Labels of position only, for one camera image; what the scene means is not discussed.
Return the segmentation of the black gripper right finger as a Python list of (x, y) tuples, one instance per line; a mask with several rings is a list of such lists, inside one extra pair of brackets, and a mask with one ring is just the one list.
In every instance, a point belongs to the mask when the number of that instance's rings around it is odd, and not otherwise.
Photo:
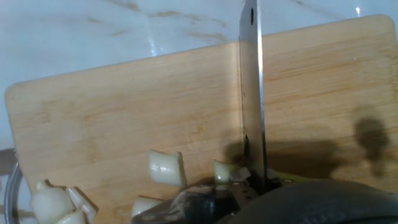
[(282, 186), (279, 178), (273, 173), (269, 177), (265, 169), (259, 172), (256, 169), (241, 169), (241, 177), (243, 178), (241, 205), (247, 205), (261, 195)]

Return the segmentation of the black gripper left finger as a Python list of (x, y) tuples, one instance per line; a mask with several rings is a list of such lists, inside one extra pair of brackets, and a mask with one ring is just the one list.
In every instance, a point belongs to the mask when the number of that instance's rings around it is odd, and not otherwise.
[(150, 208), (133, 218), (132, 224), (219, 224), (229, 223), (252, 200), (243, 167), (231, 174), (224, 184), (194, 185), (176, 197)]

